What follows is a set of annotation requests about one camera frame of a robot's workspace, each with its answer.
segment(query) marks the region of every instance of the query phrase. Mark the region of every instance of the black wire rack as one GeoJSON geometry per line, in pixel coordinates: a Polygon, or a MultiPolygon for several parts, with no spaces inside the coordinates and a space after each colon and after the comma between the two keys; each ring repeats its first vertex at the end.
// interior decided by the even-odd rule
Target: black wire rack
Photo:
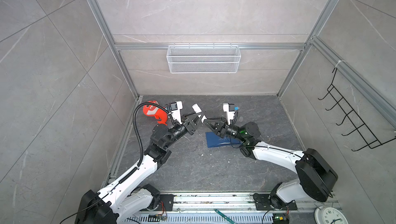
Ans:
{"type": "Polygon", "coordinates": [[[329,111],[329,110],[332,110],[335,106],[339,106],[339,107],[341,108],[341,110],[344,112],[345,116],[344,116],[344,119],[342,120],[342,122],[341,122],[340,124],[338,124],[338,123],[336,123],[336,124],[337,124],[338,126],[340,126],[340,125],[342,125],[342,124],[344,123],[345,119],[348,118],[349,121],[352,123],[352,125],[353,125],[353,127],[354,127],[354,130],[352,130],[351,132],[349,132],[349,133],[347,133],[347,134],[341,134],[341,135],[342,135],[342,136],[348,136],[348,135],[350,135],[351,133],[357,131],[357,132],[359,133],[359,135],[362,137],[362,139],[364,140],[364,142],[366,143],[365,146],[363,146],[363,147],[361,147],[361,148],[359,148],[359,149],[357,149],[357,150],[353,150],[353,149],[352,149],[352,151],[356,152],[356,151],[359,151],[360,149],[363,149],[363,148],[365,148],[365,147],[369,147],[369,148],[373,149],[373,148],[382,146],[382,145],[384,145],[384,144],[386,144],[386,143],[388,143],[388,142],[391,142],[391,141],[393,141],[393,140],[396,140],[396,136],[395,136],[395,138],[393,138],[393,139],[391,139],[391,140],[389,140],[389,141],[386,141],[386,142],[381,142],[381,141],[379,141],[379,139],[375,136],[375,134],[371,131],[371,129],[367,126],[367,124],[363,121],[363,119],[359,116],[359,114],[355,111],[355,109],[352,108],[352,106],[349,104],[349,102],[344,98],[344,96],[343,96],[343,95],[338,91],[338,89],[335,88],[335,86],[333,85],[334,78],[335,78],[335,74],[337,73],[337,68],[334,68],[332,73],[334,73],[334,76],[333,76],[333,80],[331,81],[330,86],[327,88],[327,94],[326,94],[323,98],[318,98],[318,99],[319,99],[319,100],[323,100],[325,97],[327,97],[327,95],[330,95],[330,96],[334,99],[334,101],[335,101],[336,103],[335,103],[335,105],[334,105],[333,107],[331,107],[330,109],[325,109],[325,110],[326,110],[326,111],[329,111]],[[336,91],[336,92],[339,94],[339,96],[341,96],[341,98],[340,98],[339,100],[337,100],[337,99],[334,97],[334,95],[331,93],[332,91],[333,91],[333,92],[336,91]],[[340,101],[341,101],[341,100],[344,100],[344,102],[345,102],[352,110],[349,111],[349,112],[345,111],[345,109],[340,105],[340,101]],[[363,124],[357,126],[357,125],[352,121],[352,119],[351,119],[351,117],[350,117],[351,114],[355,114],[355,115],[360,119],[360,121],[361,121],[363,124]],[[368,141],[364,138],[363,134],[362,134],[362,133],[360,132],[360,130],[359,130],[359,128],[362,128],[362,127],[366,127],[366,128],[369,130],[369,132],[370,132],[370,133],[373,135],[373,137],[374,137],[374,141],[368,142],[368,141]]]}

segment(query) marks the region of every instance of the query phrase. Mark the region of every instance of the wire mesh basket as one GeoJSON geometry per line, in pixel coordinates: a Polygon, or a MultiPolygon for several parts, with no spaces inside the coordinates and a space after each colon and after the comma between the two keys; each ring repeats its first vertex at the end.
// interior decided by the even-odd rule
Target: wire mesh basket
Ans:
{"type": "Polygon", "coordinates": [[[241,53],[237,45],[174,45],[166,58],[171,73],[236,73],[241,53]]]}

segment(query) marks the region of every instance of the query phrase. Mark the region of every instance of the clock face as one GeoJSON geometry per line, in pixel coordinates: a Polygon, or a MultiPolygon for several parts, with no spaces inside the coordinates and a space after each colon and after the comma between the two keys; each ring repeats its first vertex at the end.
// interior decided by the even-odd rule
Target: clock face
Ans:
{"type": "Polygon", "coordinates": [[[344,215],[334,208],[324,208],[322,217],[325,224],[348,224],[344,215]]]}

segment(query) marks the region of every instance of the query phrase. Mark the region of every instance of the blue cloth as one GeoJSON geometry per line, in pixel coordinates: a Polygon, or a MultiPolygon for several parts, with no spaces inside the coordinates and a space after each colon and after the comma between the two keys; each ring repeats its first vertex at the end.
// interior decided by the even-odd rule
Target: blue cloth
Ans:
{"type": "Polygon", "coordinates": [[[206,132],[207,147],[222,147],[231,145],[231,143],[240,144],[239,140],[233,138],[221,138],[213,132],[206,132]]]}

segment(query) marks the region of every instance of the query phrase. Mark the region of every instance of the gray tile wall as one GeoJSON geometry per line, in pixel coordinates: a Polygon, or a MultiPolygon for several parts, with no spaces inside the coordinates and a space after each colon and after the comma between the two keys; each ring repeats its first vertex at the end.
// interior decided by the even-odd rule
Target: gray tile wall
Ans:
{"type": "MultiPolygon", "coordinates": [[[[342,136],[353,130],[352,123],[345,120],[341,126],[336,125],[344,118],[342,110],[338,106],[325,110],[335,104],[329,95],[322,101],[318,99],[327,93],[333,69],[319,51],[311,49],[282,102],[305,147],[318,150],[338,173],[334,191],[346,217],[353,223],[394,223],[396,141],[375,149],[351,151],[364,146],[364,141],[357,132],[342,136]]],[[[394,138],[394,128],[339,72],[334,85],[380,141],[394,138]]],[[[356,116],[352,120],[359,123],[356,116]]],[[[373,140],[366,129],[360,131],[367,140],[373,140]]]]}
{"type": "MultiPolygon", "coordinates": [[[[393,105],[396,105],[395,10],[395,0],[340,0],[319,34],[325,43],[393,105]]],[[[340,136],[341,133],[352,130],[351,123],[347,122],[341,126],[334,125],[335,122],[340,122],[343,118],[341,110],[324,111],[321,105],[329,105],[317,100],[317,92],[323,93],[324,87],[320,74],[319,77],[317,74],[318,70],[321,70],[323,78],[325,67],[327,71],[332,70],[323,57],[317,52],[312,52],[300,67],[295,80],[322,118],[324,125],[359,181],[359,185],[369,197],[373,205],[369,208],[370,213],[377,212],[379,214],[380,217],[376,223],[395,223],[396,187],[394,182],[396,172],[394,165],[396,159],[393,153],[396,150],[396,142],[392,141],[375,149],[365,148],[358,152],[350,150],[361,146],[362,139],[358,133],[347,137],[340,136]]],[[[394,138],[394,127],[348,81],[339,77],[339,87],[380,141],[384,142],[394,138]]],[[[367,137],[368,140],[375,140],[369,135],[367,137]]]]}
{"type": "Polygon", "coordinates": [[[101,186],[134,102],[107,47],[86,0],[0,0],[1,223],[59,223],[101,186]]]}
{"type": "Polygon", "coordinates": [[[275,95],[298,50],[241,50],[237,73],[172,74],[166,50],[122,50],[137,91],[142,94],[275,95]]]}
{"type": "Polygon", "coordinates": [[[319,37],[396,105],[396,0],[340,0],[319,37]]]}
{"type": "Polygon", "coordinates": [[[327,0],[98,2],[118,43],[301,43],[327,0]]]}

